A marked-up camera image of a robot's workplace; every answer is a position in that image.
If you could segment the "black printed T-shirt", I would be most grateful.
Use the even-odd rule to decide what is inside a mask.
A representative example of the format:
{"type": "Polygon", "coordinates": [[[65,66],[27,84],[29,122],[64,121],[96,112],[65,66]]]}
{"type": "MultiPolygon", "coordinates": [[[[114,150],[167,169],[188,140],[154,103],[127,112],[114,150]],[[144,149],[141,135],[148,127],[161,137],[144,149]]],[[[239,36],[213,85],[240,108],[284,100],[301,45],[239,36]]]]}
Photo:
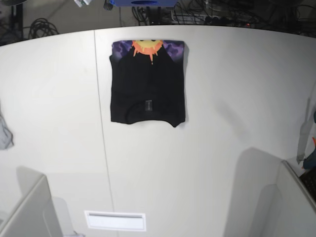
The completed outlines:
{"type": "Polygon", "coordinates": [[[112,44],[111,121],[134,124],[186,120],[185,43],[179,40],[120,40],[112,44]]]}

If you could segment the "black power strip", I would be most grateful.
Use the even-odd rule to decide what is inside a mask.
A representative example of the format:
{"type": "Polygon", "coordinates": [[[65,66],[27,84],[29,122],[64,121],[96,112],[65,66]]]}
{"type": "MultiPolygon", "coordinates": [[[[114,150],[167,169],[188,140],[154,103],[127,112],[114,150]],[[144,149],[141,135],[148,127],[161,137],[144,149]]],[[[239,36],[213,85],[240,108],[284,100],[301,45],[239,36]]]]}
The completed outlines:
{"type": "Polygon", "coordinates": [[[237,19],[230,19],[227,17],[218,16],[206,16],[204,20],[204,25],[214,25],[214,26],[230,26],[230,27],[250,27],[251,24],[245,21],[240,21],[237,19]]]}

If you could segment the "blue box behind table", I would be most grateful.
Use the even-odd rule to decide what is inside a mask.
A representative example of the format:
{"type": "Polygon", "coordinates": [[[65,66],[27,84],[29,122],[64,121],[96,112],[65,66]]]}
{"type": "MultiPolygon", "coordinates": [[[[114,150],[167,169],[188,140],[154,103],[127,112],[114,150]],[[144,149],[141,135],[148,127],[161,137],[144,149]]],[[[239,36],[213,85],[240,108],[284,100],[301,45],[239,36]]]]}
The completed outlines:
{"type": "Polygon", "coordinates": [[[153,7],[174,7],[178,0],[110,0],[117,7],[132,6],[153,6],[153,7]]]}

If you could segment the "grey cloth at left edge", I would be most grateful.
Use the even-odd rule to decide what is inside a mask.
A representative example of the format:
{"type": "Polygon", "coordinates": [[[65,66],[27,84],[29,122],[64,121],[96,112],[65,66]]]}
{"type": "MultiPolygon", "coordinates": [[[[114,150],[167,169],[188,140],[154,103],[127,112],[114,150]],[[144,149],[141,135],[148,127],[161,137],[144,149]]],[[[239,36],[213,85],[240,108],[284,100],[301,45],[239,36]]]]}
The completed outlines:
{"type": "Polygon", "coordinates": [[[13,134],[9,130],[2,112],[0,113],[0,149],[7,150],[14,146],[13,134]]]}

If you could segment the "grey left partition panel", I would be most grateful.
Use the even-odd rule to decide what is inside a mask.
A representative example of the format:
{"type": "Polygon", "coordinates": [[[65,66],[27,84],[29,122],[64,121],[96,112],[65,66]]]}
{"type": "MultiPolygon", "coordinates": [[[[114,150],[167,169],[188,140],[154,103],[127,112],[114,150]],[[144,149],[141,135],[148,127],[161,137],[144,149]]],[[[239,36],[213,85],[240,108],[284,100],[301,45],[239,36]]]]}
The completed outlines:
{"type": "Polygon", "coordinates": [[[41,175],[0,226],[2,237],[62,237],[45,175],[41,175]]]}

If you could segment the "grey partition panel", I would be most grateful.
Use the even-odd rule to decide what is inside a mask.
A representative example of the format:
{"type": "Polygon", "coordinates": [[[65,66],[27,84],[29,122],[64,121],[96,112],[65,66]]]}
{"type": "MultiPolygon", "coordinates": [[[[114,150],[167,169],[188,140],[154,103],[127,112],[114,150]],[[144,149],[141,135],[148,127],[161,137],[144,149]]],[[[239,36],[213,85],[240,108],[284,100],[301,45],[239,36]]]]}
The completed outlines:
{"type": "Polygon", "coordinates": [[[288,164],[279,168],[277,187],[282,196],[282,211],[277,223],[278,237],[314,237],[316,203],[288,164]]]}
{"type": "Polygon", "coordinates": [[[41,175],[0,226],[2,237],[62,237],[45,175],[41,175]]]}

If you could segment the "black keyboard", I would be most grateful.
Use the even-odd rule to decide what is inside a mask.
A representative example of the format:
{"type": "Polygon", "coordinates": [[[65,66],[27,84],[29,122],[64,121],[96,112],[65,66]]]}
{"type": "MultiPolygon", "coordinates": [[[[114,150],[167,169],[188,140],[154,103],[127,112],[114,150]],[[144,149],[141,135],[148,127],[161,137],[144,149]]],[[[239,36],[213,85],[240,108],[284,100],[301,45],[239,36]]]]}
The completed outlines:
{"type": "Polygon", "coordinates": [[[309,170],[300,176],[300,180],[308,190],[309,194],[316,200],[316,170],[309,170]]]}

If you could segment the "grey right partition panel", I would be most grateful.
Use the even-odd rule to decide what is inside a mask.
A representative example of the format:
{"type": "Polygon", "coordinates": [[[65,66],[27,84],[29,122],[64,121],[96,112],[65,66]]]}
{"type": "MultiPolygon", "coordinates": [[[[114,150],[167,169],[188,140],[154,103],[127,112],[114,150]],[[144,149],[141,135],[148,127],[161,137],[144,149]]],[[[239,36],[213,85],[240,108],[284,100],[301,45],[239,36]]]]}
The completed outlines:
{"type": "Polygon", "coordinates": [[[282,196],[282,211],[277,223],[278,237],[314,237],[316,203],[288,164],[279,168],[277,187],[282,196]]]}

